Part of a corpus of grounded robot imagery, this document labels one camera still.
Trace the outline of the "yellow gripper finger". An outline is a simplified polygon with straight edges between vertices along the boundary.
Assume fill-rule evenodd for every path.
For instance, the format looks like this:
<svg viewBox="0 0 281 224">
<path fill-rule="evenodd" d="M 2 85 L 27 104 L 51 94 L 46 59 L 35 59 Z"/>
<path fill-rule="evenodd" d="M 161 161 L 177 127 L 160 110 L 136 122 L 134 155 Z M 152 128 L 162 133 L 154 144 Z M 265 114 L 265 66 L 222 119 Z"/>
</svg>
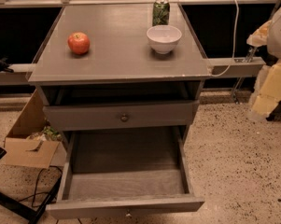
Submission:
<svg viewBox="0 0 281 224">
<path fill-rule="evenodd" d="M 268 31 L 271 20 L 266 21 L 252 35 L 248 37 L 246 43 L 252 47 L 261 47 L 267 44 Z"/>
<path fill-rule="evenodd" d="M 281 102 L 281 60 L 273 66 L 264 65 L 257 76 L 249 99 L 247 117 L 265 120 Z"/>
</svg>

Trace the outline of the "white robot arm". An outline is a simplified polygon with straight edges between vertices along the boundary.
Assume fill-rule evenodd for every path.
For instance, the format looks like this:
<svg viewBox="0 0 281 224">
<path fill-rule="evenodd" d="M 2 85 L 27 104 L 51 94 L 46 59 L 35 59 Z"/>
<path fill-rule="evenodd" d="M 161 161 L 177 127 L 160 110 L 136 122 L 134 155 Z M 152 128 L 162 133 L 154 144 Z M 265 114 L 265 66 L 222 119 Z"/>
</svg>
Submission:
<svg viewBox="0 0 281 224">
<path fill-rule="evenodd" d="M 252 47 L 267 46 L 268 53 L 278 61 L 271 67 L 264 66 L 258 75 L 259 87 L 250 98 L 248 117 L 262 121 L 270 116 L 281 101 L 281 8 L 246 40 Z"/>
</svg>

